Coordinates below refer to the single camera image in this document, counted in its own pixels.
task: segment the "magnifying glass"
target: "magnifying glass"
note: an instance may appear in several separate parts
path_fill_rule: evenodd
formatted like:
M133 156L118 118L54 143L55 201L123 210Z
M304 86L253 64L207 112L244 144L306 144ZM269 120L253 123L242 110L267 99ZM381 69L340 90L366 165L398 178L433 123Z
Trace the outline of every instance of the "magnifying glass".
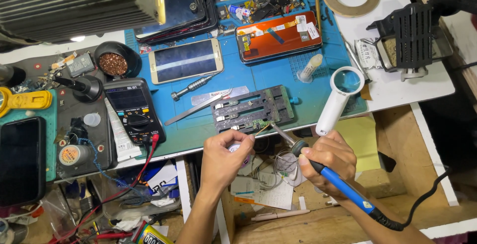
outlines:
M350 96L363 88L364 76L354 67L341 67L331 75L330 85L330 97L316 123L315 131L320 136L325 136L334 128Z

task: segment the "red wire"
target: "red wire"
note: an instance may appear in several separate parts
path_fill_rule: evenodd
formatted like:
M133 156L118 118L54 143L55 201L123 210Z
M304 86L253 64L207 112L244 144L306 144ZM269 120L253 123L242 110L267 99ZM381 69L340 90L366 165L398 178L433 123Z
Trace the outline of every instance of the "red wire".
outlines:
M144 170L146 169L147 164L149 164L149 162L151 161L152 154L154 153L154 149L156 148L156 144L158 143L158 140L159 140L159 135L158 135L158 134L154 134L154 136L152 137L151 153L149 154L149 157L147 158L146 163L144 164L143 169L142 169L142 170L140 171L140 173L137 175L137 178L134 180L134 182L133 182L133 184L131 184L131 186L136 185L136 183L139 181L139 178L141 177L141 174L143 174ZM108 201L108 200L110 200L110 199L112 199L112 198L115 198L117 195L119 195L119 194L122 193L122 192L126 192L127 190L129 190L129 188L126 188L126 189L124 189L124 190L122 190L122 191L120 191L120 192L117 192L116 194L114 194L114 195L112 195L112 196L110 196L110 197L104 199L102 203L104 203L104 202L106 202L106 201ZM68 234L66 234L66 235L69 235L69 234L75 232L76 229L78 229L98 208L99 208L99 206L97 206L96 208L94 208L94 209L81 221L81 223L79 223L73 230L69 231ZM53 242L53 243L51 243L51 244L57 244L58 242L63 241L63 240L65 240L66 238L67 238L67 236L64 236L64 237L60 238L59 240L57 240L56 242ZM78 241L80 241L80 239L77 239L77 240L73 241L71 244L75 244L75 243L77 243Z

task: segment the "multimeter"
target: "multimeter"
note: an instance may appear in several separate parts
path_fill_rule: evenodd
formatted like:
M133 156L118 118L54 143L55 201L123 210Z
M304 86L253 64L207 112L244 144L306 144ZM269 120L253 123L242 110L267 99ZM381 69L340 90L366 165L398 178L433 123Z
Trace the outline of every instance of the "multimeter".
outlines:
M104 84L103 89L134 144L142 144L145 137L152 142L154 134L159 134L158 143L165 142L164 129L144 78L115 80Z

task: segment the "pcb holder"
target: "pcb holder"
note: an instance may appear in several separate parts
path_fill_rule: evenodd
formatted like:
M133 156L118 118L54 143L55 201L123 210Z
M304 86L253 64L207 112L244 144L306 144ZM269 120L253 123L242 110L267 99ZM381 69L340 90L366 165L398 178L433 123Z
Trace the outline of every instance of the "pcb holder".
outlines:
M298 99L290 100L283 85L221 100L211 106L216 132L235 129L247 133L262 129L271 122L291 121L295 116L292 103L298 103Z

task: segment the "gold smartphone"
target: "gold smartphone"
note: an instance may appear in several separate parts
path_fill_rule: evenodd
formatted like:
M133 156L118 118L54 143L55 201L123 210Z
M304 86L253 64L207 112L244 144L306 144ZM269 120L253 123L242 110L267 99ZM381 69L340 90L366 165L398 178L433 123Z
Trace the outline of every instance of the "gold smartphone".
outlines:
M224 70L216 38L159 49L149 53L153 84L210 75Z

